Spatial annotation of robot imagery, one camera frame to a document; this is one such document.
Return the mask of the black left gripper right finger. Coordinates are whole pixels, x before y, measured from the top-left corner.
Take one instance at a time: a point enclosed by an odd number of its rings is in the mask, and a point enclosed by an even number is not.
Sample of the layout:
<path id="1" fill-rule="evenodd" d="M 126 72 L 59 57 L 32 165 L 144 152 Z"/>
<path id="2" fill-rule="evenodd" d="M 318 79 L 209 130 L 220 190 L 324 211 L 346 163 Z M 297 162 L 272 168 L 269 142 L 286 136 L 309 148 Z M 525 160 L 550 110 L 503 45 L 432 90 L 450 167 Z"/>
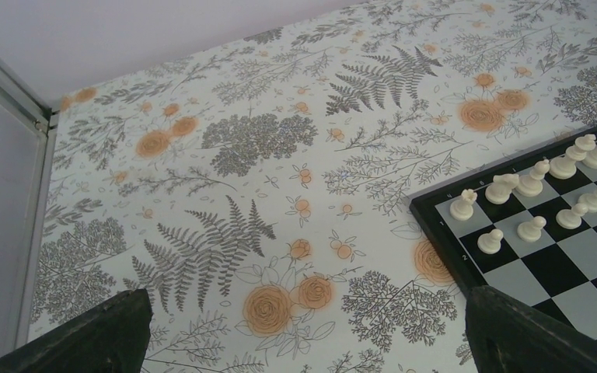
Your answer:
<path id="1" fill-rule="evenodd" d="M 491 286 L 466 298 L 478 372 L 597 372 L 597 340 Z"/>

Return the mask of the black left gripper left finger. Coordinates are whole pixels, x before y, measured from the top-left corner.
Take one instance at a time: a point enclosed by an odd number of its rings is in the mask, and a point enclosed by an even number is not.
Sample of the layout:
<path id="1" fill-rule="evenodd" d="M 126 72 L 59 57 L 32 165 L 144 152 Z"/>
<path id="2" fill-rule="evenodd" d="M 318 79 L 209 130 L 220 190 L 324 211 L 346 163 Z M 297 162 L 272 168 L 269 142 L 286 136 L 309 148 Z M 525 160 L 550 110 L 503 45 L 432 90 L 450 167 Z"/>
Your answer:
<path id="1" fill-rule="evenodd" d="M 148 291 L 122 291 L 0 357 L 0 372 L 139 372 L 151 338 Z"/>

